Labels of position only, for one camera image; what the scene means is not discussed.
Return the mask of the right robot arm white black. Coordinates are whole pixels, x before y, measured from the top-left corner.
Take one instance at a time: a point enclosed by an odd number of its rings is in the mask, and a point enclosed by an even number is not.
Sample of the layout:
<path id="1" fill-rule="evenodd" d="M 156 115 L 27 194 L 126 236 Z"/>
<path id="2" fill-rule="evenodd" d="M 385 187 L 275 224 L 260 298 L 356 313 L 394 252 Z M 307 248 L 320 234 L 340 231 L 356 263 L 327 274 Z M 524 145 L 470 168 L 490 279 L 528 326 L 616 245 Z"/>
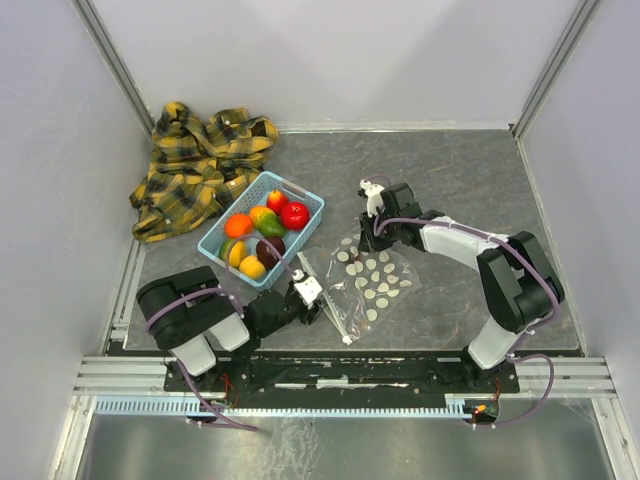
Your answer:
<path id="1" fill-rule="evenodd" d="M 358 194 L 366 200 L 360 250 L 383 252 L 401 243 L 479 274 L 490 317 L 466 348 L 469 360 L 458 368 L 467 389 L 491 384 L 495 368 L 514 356 L 523 338 L 558 313 L 564 288 L 532 233 L 490 233 L 435 210 L 424 212 L 406 183 L 385 187 L 363 179 Z"/>

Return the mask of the orange fake orange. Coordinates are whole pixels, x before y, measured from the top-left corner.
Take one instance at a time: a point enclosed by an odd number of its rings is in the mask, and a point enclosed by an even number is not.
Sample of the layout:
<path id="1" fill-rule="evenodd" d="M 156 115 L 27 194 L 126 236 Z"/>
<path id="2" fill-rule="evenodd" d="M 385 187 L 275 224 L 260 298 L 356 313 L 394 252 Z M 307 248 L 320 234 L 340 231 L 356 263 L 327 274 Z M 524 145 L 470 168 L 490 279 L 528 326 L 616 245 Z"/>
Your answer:
<path id="1" fill-rule="evenodd" d="M 224 226 L 224 231 L 229 238 L 238 238 L 248 235 L 254 230 L 254 224 L 247 214 L 234 214 L 229 217 Z"/>

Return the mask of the clear polka dot zip bag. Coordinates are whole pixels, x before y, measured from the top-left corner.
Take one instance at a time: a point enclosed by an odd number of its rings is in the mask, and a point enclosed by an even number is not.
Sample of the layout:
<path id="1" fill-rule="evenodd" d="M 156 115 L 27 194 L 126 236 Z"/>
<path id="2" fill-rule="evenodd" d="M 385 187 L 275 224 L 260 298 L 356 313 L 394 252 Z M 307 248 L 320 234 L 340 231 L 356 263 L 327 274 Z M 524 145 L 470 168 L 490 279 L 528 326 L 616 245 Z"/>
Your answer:
<path id="1" fill-rule="evenodd" d="M 389 318 L 422 286 L 404 256 L 391 249 L 360 252 L 359 238 L 358 234 L 348 235 L 333 247 L 311 247 L 298 253 L 304 270 L 319 281 L 326 315 L 345 345 Z M 359 261 L 352 263 L 351 254 L 359 255 Z"/>

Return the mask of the yellow orange fake fruit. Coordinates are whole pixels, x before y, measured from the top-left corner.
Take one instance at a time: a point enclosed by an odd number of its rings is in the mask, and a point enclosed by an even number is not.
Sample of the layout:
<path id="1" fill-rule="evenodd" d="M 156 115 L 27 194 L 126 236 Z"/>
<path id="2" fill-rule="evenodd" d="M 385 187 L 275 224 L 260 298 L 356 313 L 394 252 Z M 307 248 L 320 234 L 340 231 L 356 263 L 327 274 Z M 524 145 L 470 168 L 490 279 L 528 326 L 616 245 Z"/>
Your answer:
<path id="1" fill-rule="evenodd" d="M 243 275 L 255 281 L 260 280 L 266 274 L 266 267 L 255 255 L 245 257 L 238 269 Z"/>

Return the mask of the green orange fake mango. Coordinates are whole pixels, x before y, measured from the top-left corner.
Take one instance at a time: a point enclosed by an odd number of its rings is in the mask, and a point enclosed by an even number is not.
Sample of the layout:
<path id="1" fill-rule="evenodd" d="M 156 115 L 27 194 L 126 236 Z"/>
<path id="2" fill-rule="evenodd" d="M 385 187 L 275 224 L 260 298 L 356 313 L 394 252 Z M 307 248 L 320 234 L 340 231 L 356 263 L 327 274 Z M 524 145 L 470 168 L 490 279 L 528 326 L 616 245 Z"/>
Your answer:
<path id="1" fill-rule="evenodd" d="M 249 216 L 253 221 L 254 228 L 263 237 L 278 236 L 283 238 L 287 233 L 278 215 L 266 206 L 253 207 L 249 212 Z"/>

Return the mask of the dark purple fake fruit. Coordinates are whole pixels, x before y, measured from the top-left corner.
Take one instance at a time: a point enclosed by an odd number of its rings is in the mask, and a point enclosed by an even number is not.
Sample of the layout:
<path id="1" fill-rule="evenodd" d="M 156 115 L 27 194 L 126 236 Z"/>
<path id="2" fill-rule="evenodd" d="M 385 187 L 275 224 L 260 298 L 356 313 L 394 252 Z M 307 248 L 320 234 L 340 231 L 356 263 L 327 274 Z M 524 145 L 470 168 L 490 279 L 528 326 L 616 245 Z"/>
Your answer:
<path id="1" fill-rule="evenodd" d="M 259 240 L 256 245 L 256 256 L 261 264 L 267 269 L 273 269 L 279 258 L 286 252 L 286 246 L 281 237 L 271 236 Z"/>

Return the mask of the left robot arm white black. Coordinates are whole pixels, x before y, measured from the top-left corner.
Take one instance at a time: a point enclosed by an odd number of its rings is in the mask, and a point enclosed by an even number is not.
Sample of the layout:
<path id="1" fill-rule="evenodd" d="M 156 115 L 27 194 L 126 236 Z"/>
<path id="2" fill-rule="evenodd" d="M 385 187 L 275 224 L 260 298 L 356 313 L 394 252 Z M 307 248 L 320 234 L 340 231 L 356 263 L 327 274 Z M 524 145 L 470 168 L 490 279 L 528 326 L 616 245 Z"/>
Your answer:
<path id="1" fill-rule="evenodd" d="M 218 351 L 251 352 L 295 321 L 314 323 L 326 306 L 320 283 L 302 270 L 284 293 L 267 289 L 242 306 L 209 267 L 154 280 L 138 290 L 136 301 L 157 347 L 175 357 L 201 390 L 220 381 Z"/>

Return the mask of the small green fake fruit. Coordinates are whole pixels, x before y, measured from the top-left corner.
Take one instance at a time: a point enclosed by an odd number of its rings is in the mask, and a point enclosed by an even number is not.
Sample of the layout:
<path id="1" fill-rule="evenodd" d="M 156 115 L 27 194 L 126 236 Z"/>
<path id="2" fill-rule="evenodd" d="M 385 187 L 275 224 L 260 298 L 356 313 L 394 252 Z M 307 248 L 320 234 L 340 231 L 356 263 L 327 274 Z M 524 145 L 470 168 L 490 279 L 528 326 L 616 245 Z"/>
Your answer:
<path id="1" fill-rule="evenodd" d="M 238 266 L 247 256 L 247 247 L 243 240 L 235 240 L 228 238 L 223 242 L 219 251 L 218 258 L 227 261 L 231 266 Z"/>

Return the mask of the red fake apple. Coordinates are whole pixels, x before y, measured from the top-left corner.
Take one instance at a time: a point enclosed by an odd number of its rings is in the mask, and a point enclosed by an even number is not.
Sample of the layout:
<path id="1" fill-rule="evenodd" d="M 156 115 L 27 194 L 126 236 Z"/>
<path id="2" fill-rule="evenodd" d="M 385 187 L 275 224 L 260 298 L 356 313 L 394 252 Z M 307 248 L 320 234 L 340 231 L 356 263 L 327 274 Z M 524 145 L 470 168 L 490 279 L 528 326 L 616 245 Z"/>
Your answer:
<path id="1" fill-rule="evenodd" d="M 301 231 L 311 218 L 307 206 L 300 202 L 288 202 L 280 211 L 282 225 L 291 231 Z"/>

